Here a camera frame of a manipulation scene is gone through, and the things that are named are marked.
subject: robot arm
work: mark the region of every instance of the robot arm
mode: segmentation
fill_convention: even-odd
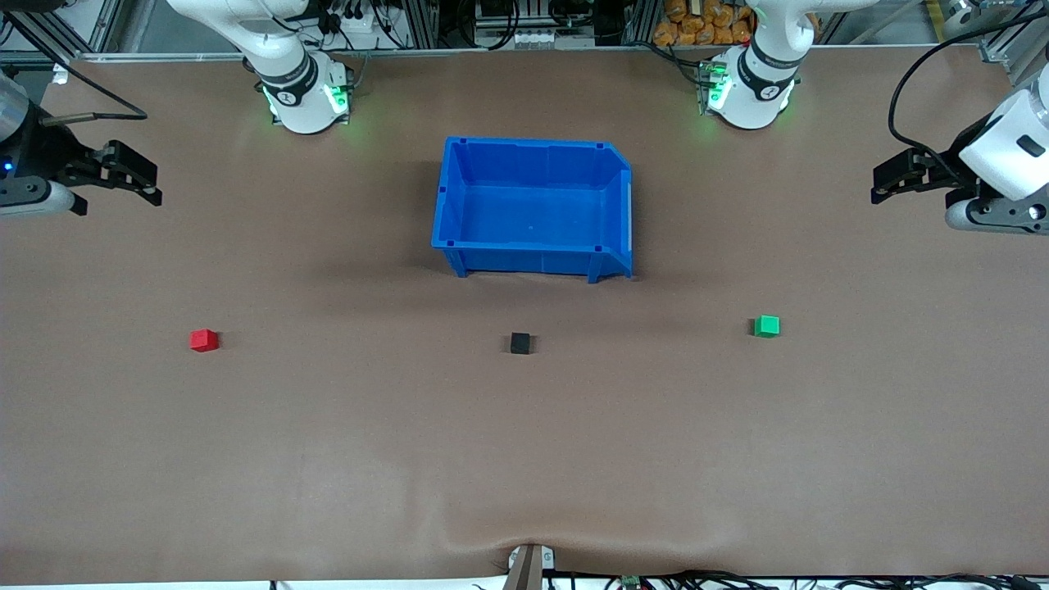
[[[812,47],[815,31],[808,14],[848,12],[878,0],[747,0],[757,15],[757,30],[747,47],[734,46],[714,58],[725,64],[707,108],[743,129],[771,124],[794,88],[794,75]]]
[[[86,215],[87,202],[69,190],[84,185],[135,192],[160,205],[155,164],[115,140],[100,150],[88,148],[62,119],[0,75],[0,215]]]
[[[168,0],[178,14],[215,30],[244,54],[262,80],[274,121],[296,133],[317,133],[349,113],[348,70],[321,51],[307,51],[278,18],[306,9],[308,0]]]
[[[940,152],[954,175],[911,148],[874,169],[871,203],[902,192],[950,188],[945,216],[955,229],[1049,234],[1047,151],[1049,65]]]

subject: green cube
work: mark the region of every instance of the green cube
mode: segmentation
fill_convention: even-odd
[[[779,336],[779,318],[776,316],[757,316],[754,320],[754,336],[758,338],[775,338]]]

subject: red cube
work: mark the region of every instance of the red cube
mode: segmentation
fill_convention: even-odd
[[[211,330],[194,330],[190,332],[190,349],[198,353],[207,353],[218,347],[218,333]]]

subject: blue storage bin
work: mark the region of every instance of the blue storage bin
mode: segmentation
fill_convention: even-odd
[[[448,138],[432,246],[458,276],[634,274],[630,165],[612,144]]]

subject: table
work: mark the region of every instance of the table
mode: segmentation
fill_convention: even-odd
[[[316,136],[236,63],[85,65],[150,119],[79,136],[155,161],[166,204],[85,189],[86,218],[0,228],[0,583],[485,575],[522,542],[582,571],[1046,571],[1046,243],[868,201],[920,52],[813,51],[752,132],[646,52],[376,59]],[[1007,89],[944,51],[900,127],[945,147]],[[449,134],[612,142],[637,279],[455,278]]]

